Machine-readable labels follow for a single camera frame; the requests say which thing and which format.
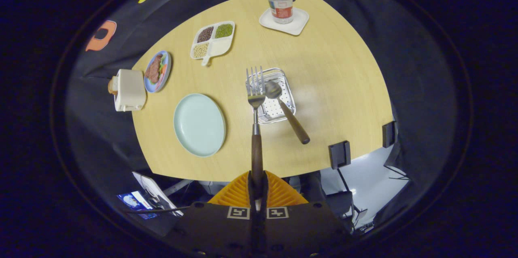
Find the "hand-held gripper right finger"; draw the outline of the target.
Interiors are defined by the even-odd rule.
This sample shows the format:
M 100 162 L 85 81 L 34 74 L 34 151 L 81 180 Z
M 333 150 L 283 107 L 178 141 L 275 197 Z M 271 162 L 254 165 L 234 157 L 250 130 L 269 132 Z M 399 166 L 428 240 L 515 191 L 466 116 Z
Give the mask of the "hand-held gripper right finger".
M 329 258 L 351 232 L 325 201 L 308 201 L 265 170 L 258 212 L 260 258 Z

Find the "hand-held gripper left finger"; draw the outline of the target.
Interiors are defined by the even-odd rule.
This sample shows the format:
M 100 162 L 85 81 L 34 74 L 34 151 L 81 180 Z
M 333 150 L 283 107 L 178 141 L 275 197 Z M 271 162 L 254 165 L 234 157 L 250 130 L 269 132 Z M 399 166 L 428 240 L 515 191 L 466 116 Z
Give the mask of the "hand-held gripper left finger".
M 254 190 L 247 171 L 209 201 L 193 203 L 173 227 L 174 246 L 197 258 L 248 258 Z

